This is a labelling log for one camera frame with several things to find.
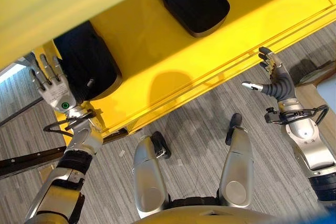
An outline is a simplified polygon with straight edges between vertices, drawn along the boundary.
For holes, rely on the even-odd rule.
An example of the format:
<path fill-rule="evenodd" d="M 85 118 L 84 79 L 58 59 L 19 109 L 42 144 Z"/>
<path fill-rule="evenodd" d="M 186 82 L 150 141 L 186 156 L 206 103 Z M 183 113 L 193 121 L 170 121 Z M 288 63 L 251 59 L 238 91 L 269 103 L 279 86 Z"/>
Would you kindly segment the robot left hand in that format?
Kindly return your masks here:
<path fill-rule="evenodd" d="M 30 65 L 29 75 L 38 93 L 55 111 L 67 117 L 81 117 L 93 109 L 80 103 L 71 91 L 66 74 L 56 56 L 51 65 L 45 54 L 39 55 Z"/>

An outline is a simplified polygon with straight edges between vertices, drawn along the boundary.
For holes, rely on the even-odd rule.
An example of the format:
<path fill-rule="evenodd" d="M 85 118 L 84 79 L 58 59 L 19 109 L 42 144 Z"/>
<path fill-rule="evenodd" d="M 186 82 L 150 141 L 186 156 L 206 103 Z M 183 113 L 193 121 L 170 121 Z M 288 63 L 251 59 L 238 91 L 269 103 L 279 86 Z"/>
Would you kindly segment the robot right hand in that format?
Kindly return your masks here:
<path fill-rule="evenodd" d="M 281 112 L 302 109 L 296 97 L 293 80 L 277 54 L 269 48 L 260 47 L 258 56 L 263 60 L 260 65 L 268 72 L 271 83 L 260 84 L 244 81 L 242 86 L 275 98 Z"/>

